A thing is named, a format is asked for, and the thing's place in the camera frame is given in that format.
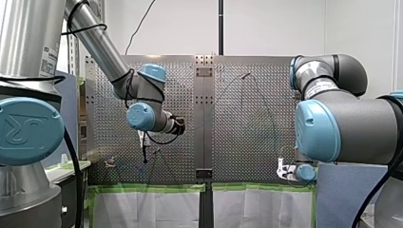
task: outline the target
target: wire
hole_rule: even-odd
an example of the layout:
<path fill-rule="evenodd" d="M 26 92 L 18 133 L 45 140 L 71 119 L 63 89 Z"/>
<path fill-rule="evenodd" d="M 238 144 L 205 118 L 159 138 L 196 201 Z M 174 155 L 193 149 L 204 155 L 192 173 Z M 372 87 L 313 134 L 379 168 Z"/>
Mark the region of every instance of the wire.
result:
<path fill-rule="evenodd" d="M 154 143 L 156 143 L 156 144 L 170 144 L 170 143 L 173 143 L 174 141 L 176 141 L 176 139 L 178 139 L 178 137 L 179 137 L 179 134 L 178 134 L 178 135 L 175 135 L 175 138 L 173 138 L 172 140 L 170 140 L 170 141 L 168 141 L 168 142 L 158 142 L 158 141 L 154 140 L 153 138 L 151 138 L 151 136 L 148 134 L 147 131 L 145 131 L 145 134 L 148 136 L 148 138 L 149 138 L 152 142 L 154 142 Z"/>
<path fill-rule="evenodd" d="M 148 83 L 150 83 L 155 89 L 158 90 L 158 92 L 160 93 L 160 95 L 163 97 L 163 101 L 165 101 L 165 95 L 163 95 L 163 91 L 157 86 L 155 85 L 153 82 L 151 82 L 146 76 L 144 76 L 141 72 L 137 72 L 138 75 L 142 76 L 142 78 L 144 78 Z"/>
<path fill-rule="evenodd" d="M 133 95 L 130 94 L 130 88 L 131 88 L 131 84 L 133 82 L 133 77 L 134 77 L 134 69 L 130 69 L 127 74 L 130 74 L 130 78 L 126 81 L 126 94 L 125 94 L 125 107 L 128 109 L 128 96 L 130 95 L 131 98 L 135 98 L 133 97 Z"/>
<path fill-rule="evenodd" d="M 140 24 L 137 26 L 136 30 L 135 30 L 135 31 L 133 32 L 133 34 L 131 35 L 131 37 L 130 37 L 130 42 L 128 43 L 127 48 L 126 48 L 126 51 L 125 51 L 125 55 L 127 55 L 127 52 L 128 52 L 128 50 L 130 49 L 131 43 L 133 42 L 134 36 L 137 34 L 137 32 L 139 32 L 139 29 L 140 29 L 140 27 L 142 26 L 145 17 L 147 16 L 147 14 L 149 13 L 149 11 L 151 10 L 152 5 L 154 5 L 155 1 L 156 1 L 156 0 L 153 0 L 153 1 L 151 2 L 151 4 L 149 5 L 147 11 L 146 11 L 145 14 L 144 14 L 142 20 L 140 21 Z"/>
<path fill-rule="evenodd" d="M 76 33 L 86 31 L 86 30 L 89 30 L 89 29 L 94 29 L 94 28 L 97 28 L 97 27 L 104 27 L 104 30 L 107 30 L 107 25 L 106 24 L 98 24 L 98 25 L 87 27 L 87 28 L 80 28 L 80 29 L 73 30 L 73 31 L 62 32 L 62 35 L 74 35 Z"/>
<path fill-rule="evenodd" d="M 247 73 L 241 74 L 241 75 L 239 75 L 239 76 L 233 78 L 233 79 L 231 80 L 231 82 L 229 82 L 229 84 L 225 86 L 223 92 L 220 94 L 220 96 L 217 98 L 217 100 L 213 103 L 213 105 L 211 106 L 211 108 L 210 108 L 208 114 L 206 115 L 206 118 L 204 118 L 202 124 L 196 126 L 196 127 L 194 128 L 194 130 L 197 130 L 197 129 L 199 129 L 199 128 L 201 128 L 202 126 L 205 125 L 205 121 L 208 120 L 208 118 L 210 118 L 211 114 L 213 113 L 214 107 L 215 107 L 216 104 L 219 102 L 219 100 L 222 98 L 222 96 L 225 94 L 226 90 L 228 90 L 229 86 L 232 85 L 237 79 L 242 79 L 242 80 L 243 80 L 243 79 L 245 79 L 246 77 L 248 77 L 249 75 L 251 75 L 251 72 L 247 72 Z"/>
<path fill-rule="evenodd" d="M 74 173 L 76 176 L 76 199 L 77 199 L 77 210 L 76 210 L 76 219 L 74 227 L 81 227 L 81 218 L 83 214 L 83 174 L 80 170 L 80 163 L 78 162 L 77 154 L 74 149 L 73 142 L 71 141 L 71 137 L 68 135 L 68 131 L 65 128 L 65 142 L 68 148 L 68 152 L 71 156 L 71 160 L 73 162 Z"/>
<path fill-rule="evenodd" d="M 383 175 L 382 179 L 379 181 L 379 183 L 376 184 L 376 186 L 373 188 L 373 190 L 368 194 L 367 198 L 362 202 L 361 207 L 357 211 L 355 215 L 355 219 L 353 222 L 352 227 L 356 228 L 356 226 L 359 223 L 359 220 L 361 218 L 361 215 L 364 213 L 365 208 L 367 208 L 368 204 L 370 201 L 373 199 L 374 195 L 379 191 L 379 189 L 385 184 L 385 182 L 388 180 L 388 178 L 391 176 L 392 172 L 397 168 L 397 166 L 403 161 L 403 148 L 399 151 L 398 156 L 394 158 L 394 161 L 391 162 L 391 166 L 386 172 L 385 175 Z"/>
<path fill-rule="evenodd" d="M 276 126 L 276 117 L 270 111 L 270 106 L 267 103 L 266 98 L 264 97 L 263 93 L 261 92 L 261 89 L 259 88 L 259 84 L 258 84 L 258 81 L 256 80 L 255 75 L 252 74 L 251 76 L 255 83 L 255 88 L 258 91 L 258 94 L 260 95 L 261 99 L 263 100 L 264 107 L 266 108 L 267 114 L 269 115 L 271 124 L 273 126 L 273 132 L 275 133 L 276 150 L 277 150 L 278 149 L 278 128 Z"/>
<path fill-rule="evenodd" d="M 175 122 L 175 124 L 177 124 L 178 126 L 183 126 L 183 125 L 184 125 L 183 123 L 177 122 L 176 119 L 174 120 L 174 122 Z"/>
<path fill-rule="evenodd" d="M 385 99 L 386 101 L 390 102 L 391 104 L 397 105 L 398 108 L 400 109 L 399 111 L 403 111 L 403 104 L 396 98 L 391 97 L 391 96 L 382 96 L 379 98 Z M 374 195 L 382 188 L 382 186 L 389 179 L 389 177 L 392 175 L 392 173 L 398 168 L 400 163 L 403 162 L 403 141 L 400 140 L 402 137 L 402 129 L 401 129 L 402 121 L 400 118 L 397 118 L 397 120 L 398 120 L 398 122 L 397 122 L 398 123 L 397 138 L 399 139 L 397 141 L 397 148 L 400 148 L 400 149 L 398 150 L 397 153 L 394 153 L 391 161 L 388 163 L 388 171 L 385 173 L 385 175 L 383 175 L 382 179 L 376 184 L 376 186 L 373 188 L 373 190 L 371 190 L 370 194 L 368 194 L 368 196 L 362 202 L 361 207 L 356 212 L 355 219 L 354 219 L 354 222 L 352 225 L 353 228 L 356 228 L 356 226 L 358 225 L 361 215 L 364 213 L 365 208 L 368 206 L 370 201 L 373 199 Z"/>
<path fill-rule="evenodd" d="M 55 81 L 55 84 L 59 84 L 66 79 L 65 76 L 53 76 L 48 78 L 26 78 L 26 77 L 18 77 L 18 78 L 9 78 L 9 77 L 0 77 L 0 82 L 47 82 L 47 81 Z"/>
<path fill-rule="evenodd" d="M 282 146 L 282 147 L 279 149 L 279 154 L 278 154 L 278 155 L 279 155 L 280 157 L 282 157 L 282 158 L 283 158 L 282 153 L 283 153 L 283 151 L 284 151 L 285 148 L 290 148 L 290 149 L 293 150 L 293 152 L 294 152 L 294 150 L 295 150 L 295 148 L 294 148 L 293 146 L 291 146 L 291 145 L 284 145 L 284 146 Z"/>
<path fill-rule="evenodd" d="M 144 157 L 143 163 L 147 163 L 148 160 L 147 160 L 147 151 L 145 148 L 145 132 L 143 132 L 143 148 L 142 148 L 142 150 L 143 150 L 143 157 Z"/>

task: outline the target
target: white wall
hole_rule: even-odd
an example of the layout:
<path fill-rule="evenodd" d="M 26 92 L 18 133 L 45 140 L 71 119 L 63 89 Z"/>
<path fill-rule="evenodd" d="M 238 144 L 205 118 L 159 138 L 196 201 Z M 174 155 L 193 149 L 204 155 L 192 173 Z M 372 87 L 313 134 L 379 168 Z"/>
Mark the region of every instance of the white wall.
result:
<path fill-rule="evenodd" d="M 326 0 L 325 52 L 361 62 L 369 79 L 365 98 L 393 90 L 394 17 L 394 0 Z"/>
<path fill-rule="evenodd" d="M 151 0 L 105 0 L 112 41 L 125 52 Z M 324 53 L 325 0 L 224 1 L 225 55 Z M 129 54 L 218 52 L 218 0 L 157 0 Z"/>
<path fill-rule="evenodd" d="M 226 55 L 324 53 L 325 0 L 224 2 Z"/>
<path fill-rule="evenodd" d="M 108 33 L 124 54 L 151 0 L 105 0 Z M 128 54 L 211 54 L 218 49 L 217 0 L 157 0 Z"/>
<path fill-rule="evenodd" d="M 394 88 L 403 89 L 403 4 L 396 2 Z"/>
<path fill-rule="evenodd" d="M 3 27 L 5 10 L 6 10 L 6 1 L 0 1 L 0 30 Z"/>

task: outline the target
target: pegboard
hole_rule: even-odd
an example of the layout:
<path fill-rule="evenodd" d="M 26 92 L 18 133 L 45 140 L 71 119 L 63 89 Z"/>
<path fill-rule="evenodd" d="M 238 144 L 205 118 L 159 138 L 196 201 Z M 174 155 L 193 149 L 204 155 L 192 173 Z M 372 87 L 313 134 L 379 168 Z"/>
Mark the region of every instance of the pegboard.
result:
<path fill-rule="evenodd" d="M 193 136 L 193 56 L 161 57 L 127 56 L 130 67 L 139 69 L 142 64 L 154 63 L 165 67 L 166 101 L 163 109 L 186 122 L 186 134 L 169 145 L 147 148 L 148 163 L 144 164 L 143 152 L 137 131 L 130 128 L 125 119 L 125 102 L 113 94 L 113 87 L 92 59 L 87 61 L 87 151 L 93 165 L 90 168 L 91 184 L 115 182 L 147 182 L 179 184 L 195 181 Z M 165 142 L 172 135 L 154 137 Z M 106 162 L 115 161 L 114 167 Z"/>
<path fill-rule="evenodd" d="M 213 181 L 277 182 L 295 154 L 288 57 L 216 57 Z"/>
<path fill-rule="evenodd" d="M 143 164 L 137 131 L 125 120 L 125 103 L 92 59 L 86 63 L 87 153 L 91 184 L 196 182 L 197 168 L 212 181 L 276 182 L 278 156 L 294 157 L 294 110 L 289 57 L 125 56 L 131 67 L 166 68 L 163 106 L 184 116 L 186 131 L 170 145 L 148 149 Z M 244 79 L 240 77 L 250 73 Z M 159 136 L 166 141 L 173 136 Z M 105 162 L 114 158 L 115 167 Z"/>

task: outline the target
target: white cloth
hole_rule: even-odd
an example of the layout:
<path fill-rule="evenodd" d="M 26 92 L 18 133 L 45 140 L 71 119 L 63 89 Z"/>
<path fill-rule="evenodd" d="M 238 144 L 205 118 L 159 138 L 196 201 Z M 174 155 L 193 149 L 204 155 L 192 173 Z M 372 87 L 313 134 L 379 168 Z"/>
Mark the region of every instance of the white cloth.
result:
<path fill-rule="evenodd" d="M 311 228 L 311 192 L 246 189 L 217 191 L 214 226 L 220 228 Z"/>
<path fill-rule="evenodd" d="M 199 228 L 200 193 L 103 193 L 94 228 Z"/>

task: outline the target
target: blue joint cap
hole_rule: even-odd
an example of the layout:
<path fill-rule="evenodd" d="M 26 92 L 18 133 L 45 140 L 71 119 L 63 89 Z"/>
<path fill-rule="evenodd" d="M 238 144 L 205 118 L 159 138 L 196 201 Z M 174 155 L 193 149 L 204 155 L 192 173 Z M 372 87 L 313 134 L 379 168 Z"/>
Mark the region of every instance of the blue joint cap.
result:
<path fill-rule="evenodd" d="M 311 164 L 302 164 L 296 170 L 296 177 L 300 181 L 311 182 L 317 179 L 317 171 Z"/>
<path fill-rule="evenodd" d="M 335 162 L 340 154 L 340 131 L 325 104 L 308 100 L 298 104 L 295 118 L 298 151 L 307 158 Z"/>
<path fill-rule="evenodd" d="M 63 140 L 65 125 L 50 104 L 33 98 L 0 101 L 0 164 L 26 165 L 52 154 Z"/>
<path fill-rule="evenodd" d="M 290 74 L 289 74 L 289 83 L 290 83 L 290 87 L 294 90 L 297 90 L 296 84 L 295 84 L 295 80 L 296 80 L 296 64 L 297 61 L 300 57 L 295 57 L 293 58 L 293 60 L 291 60 L 291 64 L 290 64 Z"/>
<path fill-rule="evenodd" d="M 160 83 L 166 82 L 166 71 L 162 66 L 155 64 L 144 64 L 139 70 L 143 76 L 158 81 Z"/>
<path fill-rule="evenodd" d="M 136 130 L 149 131 L 155 124 L 154 110 L 146 103 L 132 104 L 126 112 L 126 120 Z"/>
<path fill-rule="evenodd" d="M 391 96 L 394 96 L 395 98 L 402 99 L 403 98 L 403 90 L 397 90 L 391 92 Z"/>

